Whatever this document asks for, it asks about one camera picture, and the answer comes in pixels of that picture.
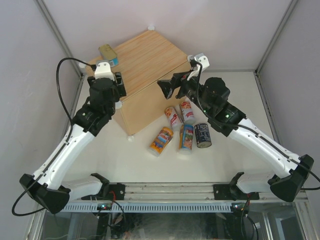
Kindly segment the gold rectangular tin can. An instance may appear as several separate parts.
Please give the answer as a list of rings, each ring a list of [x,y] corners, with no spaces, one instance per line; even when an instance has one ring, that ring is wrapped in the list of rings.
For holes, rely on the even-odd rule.
[[[108,61],[111,67],[119,64],[118,55],[109,44],[104,44],[98,48],[101,57]]]

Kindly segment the orange yellow cylindrical can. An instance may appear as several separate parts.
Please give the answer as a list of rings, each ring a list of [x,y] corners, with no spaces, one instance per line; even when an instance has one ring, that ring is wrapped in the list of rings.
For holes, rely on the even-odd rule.
[[[174,132],[169,127],[163,127],[152,143],[149,145],[149,150],[155,156],[160,156],[169,142],[172,140]]]

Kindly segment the dark navy cylindrical can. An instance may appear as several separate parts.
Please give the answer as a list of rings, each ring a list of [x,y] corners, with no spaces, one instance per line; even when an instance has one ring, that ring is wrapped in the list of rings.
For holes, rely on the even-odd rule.
[[[198,123],[194,126],[196,145],[200,149],[208,148],[212,145],[209,126],[206,123]]]

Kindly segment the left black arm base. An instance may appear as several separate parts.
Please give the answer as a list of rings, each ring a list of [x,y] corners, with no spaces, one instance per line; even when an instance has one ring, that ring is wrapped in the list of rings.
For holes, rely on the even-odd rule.
[[[122,183],[109,183],[103,185],[102,190],[97,194],[91,194],[81,197],[81,200],[114,200],[122,201],[125,199],[126,185]]]

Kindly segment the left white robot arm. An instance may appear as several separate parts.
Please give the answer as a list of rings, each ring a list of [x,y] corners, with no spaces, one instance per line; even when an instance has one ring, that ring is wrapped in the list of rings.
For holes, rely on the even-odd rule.
[[[116,112],[116,104],[126,96],[120,72],[109,77],[90,77],[89,96],[71,120],[69,132],[47,161],[33,174],[23,174],[19,182],[24,193],[51,214],[57,214],[71,200],[93,195],[109,196],[109,180],[98,173],[73,181],[63,181],[81,151],[99,134]]]

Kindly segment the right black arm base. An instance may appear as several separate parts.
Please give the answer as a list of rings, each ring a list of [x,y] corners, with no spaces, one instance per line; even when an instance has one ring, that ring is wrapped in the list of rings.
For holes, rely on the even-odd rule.
[[[213,194],[215,200],[259,200],[258,192],[244,193],[237,186],[230,186],[229,184],[214,184]]]

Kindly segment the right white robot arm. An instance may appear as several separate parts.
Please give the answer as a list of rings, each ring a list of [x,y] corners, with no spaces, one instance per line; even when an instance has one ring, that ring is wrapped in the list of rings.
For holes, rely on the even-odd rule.
[[[170,80],[159,80],[158,86],[166,99],[179,89],[177,99],[187,97],[207,117],[210,126],[227,138],[247,147],[264,160],[272,173],[239,172],[229,183],[233,200],[247,194],[271,192],[285,202],[293,202],[303,189],[314,159],[299,156],[259,130],[244,112],[228,102],[230,90],[219,77],[210,77],[200,84],[189,72],[175,73]]]

